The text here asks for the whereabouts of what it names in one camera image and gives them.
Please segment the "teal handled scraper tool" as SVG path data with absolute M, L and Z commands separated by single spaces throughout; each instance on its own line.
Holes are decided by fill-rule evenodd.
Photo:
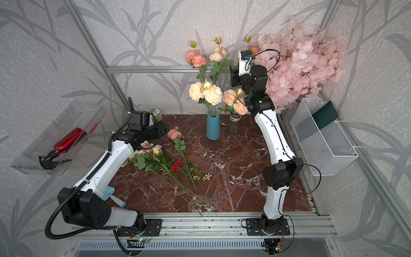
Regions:
M 120 208 L 125 208 L 126 203 L 121 200 L 120 198 L 114 196 L 115 188 L 111 186 L 107 186 L 106 190 L 103 194 L 102 200 L 107 201 L 108 199 L 111 199 L 114 203 L 116 203 Z

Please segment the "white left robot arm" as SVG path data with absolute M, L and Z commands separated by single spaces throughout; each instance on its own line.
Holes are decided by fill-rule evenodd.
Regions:
M 169 131 L 164 121 L 156 121 L 146 111 L 130 111 L 127 121 L 113 132 L 108 149 L 96 165 L 72 188 L 63 188 L 58 194 L 59 206 L 51 214 L 45 227 L 49 239 L 64 239 L 89 230 L 130 228 L 144 231 L 147 227 L 143 214 L 134 210 L 110 206 L 104 199 L 106 189 L 123 163 L 136 150 L 142 149 L 145 141 L 152 143 Z M 51 231 L 58 214 L 66 223 L 80 229 L 56 235 Z

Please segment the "large peach rose spray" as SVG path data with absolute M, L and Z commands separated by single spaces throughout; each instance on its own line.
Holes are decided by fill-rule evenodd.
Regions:
M 221 103 L 223 93 L 218 86 L 211 84 L 207 80 L 204 83 L 197 82 L 191 84 L 189 88 L 189 96 L 198 104 L 205 105 L 210 117 L 219 116 L 219 111 L 216 106 Z

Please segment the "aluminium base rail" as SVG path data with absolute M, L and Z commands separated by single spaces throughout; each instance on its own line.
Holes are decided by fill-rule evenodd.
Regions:
M 336 229 L 329 216 L 316 212 L 285 212 L 295 238 L 333 238 Z M 245 219 L 261 217 L 261 212 L 145 213 L 146 219 L 161 219 L 158 239 L 246 238 Z

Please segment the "teal ceramic vase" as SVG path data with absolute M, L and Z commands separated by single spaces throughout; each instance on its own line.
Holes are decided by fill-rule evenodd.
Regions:
M 206 136 L 212 141 L 216 141 L 220 138 L 220 116 L 216 111 L 208 111 L 207 113 Z

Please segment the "peach rose spray stem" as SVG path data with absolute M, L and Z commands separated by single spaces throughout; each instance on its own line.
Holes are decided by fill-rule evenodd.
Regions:
M 211 80 L 214 85 L 217 84 L 218 78 L 220 75 L 226 72 L 226 67 L 229 65 L 229 61 L 227 60 L 227 52 L 222 47 L 222 39 L 221 37 L 216 37 L 214 39 L 217 47 L 214 49 L 213 53 L 209 56 L 210 61 L 213 64 L 211 68 Z

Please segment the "clear glass vase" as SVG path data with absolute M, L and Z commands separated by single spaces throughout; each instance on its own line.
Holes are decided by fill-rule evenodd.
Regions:
M 238 113 L 231 113 L 230 119 L 228 123 L 228 133 L 231 135 L 237 135 L 240 133 L 240 125 L 239 122 L 241 120 L 241 116 Z

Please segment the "pink white peony stem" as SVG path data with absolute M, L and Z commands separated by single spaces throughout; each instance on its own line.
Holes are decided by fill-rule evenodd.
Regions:
M 156 156 L 162 153 L 161 145 L 154 145 L 147 140 L 140 144 L 140 149 L 134 151 L 121 165 L 125 168 L 128 164 L 132 164 L 139 170 L 149 171 L 157 165 Z

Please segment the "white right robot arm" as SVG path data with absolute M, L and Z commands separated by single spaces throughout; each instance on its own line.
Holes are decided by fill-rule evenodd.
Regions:
M 280 129 L 275 106 L 266 94 L 267 69 L 255 65 L 248 69 L 231 68 L 231 85 L 239 86 L 246 97 L 240 105 L 246 107 L 259 126 L 270 154 L 271 166 L 263 169 L 268 186 L 267 198 L 260 218 L 247 218 L 244 227 L 249 236 L 290 235 L 283 214 L 286 194 L 304 164 L 297 158 Z

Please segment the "magenta rose bud stem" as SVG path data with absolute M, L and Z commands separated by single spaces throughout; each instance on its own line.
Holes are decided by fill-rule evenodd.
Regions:
M 200 207 L 194 200 L 193 192 L 188 189 L 178 178 L 177 172 L 180 168 L 177 166 L 177 171 L 173 170 L 173 163 L 170 158 L 162 151 L 160 145 L 144 146 L 142 151 L 138 154 L 138 167 L 145 172 L 152 172 L 159 176 L 169 185 L 171 185 L 175 192 L 179 194 L 185 202 L 195 211 L 201 212 Z

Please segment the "small yellow lidded jar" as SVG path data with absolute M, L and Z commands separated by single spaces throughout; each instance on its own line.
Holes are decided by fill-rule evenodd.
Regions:
M 154 118 L 155 118 L 155 120 L 157 121 L 157 122 L 159 122 L 159 121 L 161 121 L 163 118 L 162 118 L 162 114 L 161 114 L 161 112 L 160 112 L 160 110 L 159 109 L 152 109 L 151 111 L 150 111 L 153 115 L 154 115 Z

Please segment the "peach single rose stem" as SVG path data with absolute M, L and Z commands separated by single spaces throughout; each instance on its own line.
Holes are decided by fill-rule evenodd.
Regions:
M 222 112 L 229 112 L 231 114 L 239 114 L 241 116 L 248 113 L 245 105 L 246 94 L 242 89 L 227 90 L 223 94 L 223 101 L 225 103 Z

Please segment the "clear plastic wall bin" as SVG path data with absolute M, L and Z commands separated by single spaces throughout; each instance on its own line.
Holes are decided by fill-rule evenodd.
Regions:
M 105 116 L 101 105 L 73 101 L 48 127 L 47 129 L 11 164 L 11 167 L 27 175 L 62 175 L 71 165 L 82 149 L 86 140 L 96 130 Z M 88 136 L 73 146 L 67 153 L 61 155 L 58 160 L 71 159 L 71 162 L 60 164 L 53 170 L 45 170 L 41 167 L 39 156 L 46 156 L 53 149 L 55 143 L 74 128 L 79 127 L 87 132 Z

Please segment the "pink rose spray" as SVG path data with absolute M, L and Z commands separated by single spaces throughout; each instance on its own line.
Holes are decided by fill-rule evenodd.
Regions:
M 252 37 L 249 35 L 245 35 L 244 42 L 247 45 L 247 48 L 243 51 L 245 60 L 250 60 L 252 57 L 257 55 L 260 52 L 260 48 L 257 45 L 251 44 Z
M 182 135 L 182 133 L 178 130 L 177 127 L 171 129 L 168 132 L 168 137 L 170 140 L 174 142 L 174 148 L 176 152 L 179 154 L 179 156 L 181 157 L 181 161 L 183 161 L 183 166 L 185 166 L 185 162 L 189 162 L 185 156 L 185 151 L 187 149 L 187 146 L 185 144 L 185 137 Z M 198 181 L 190 181 L 190 182 L 193 184 L 194 188 L 197 188 Z

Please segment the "pink rose spray stem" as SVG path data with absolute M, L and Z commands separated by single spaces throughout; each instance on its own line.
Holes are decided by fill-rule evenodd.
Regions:
M 195 41 L 191 41 L 189 46 L 192 48 L 186 54 L 186 62 L 191 65 L 193 68 L 199 70 L 199 74 L 197 78 L 200 80 L 201 83 L 206 81 L 206 72 L 208 70 L 206 63 L 207 59 L 205 56 L 201 54 L 201 51 L 197 48 L 197 43 Z

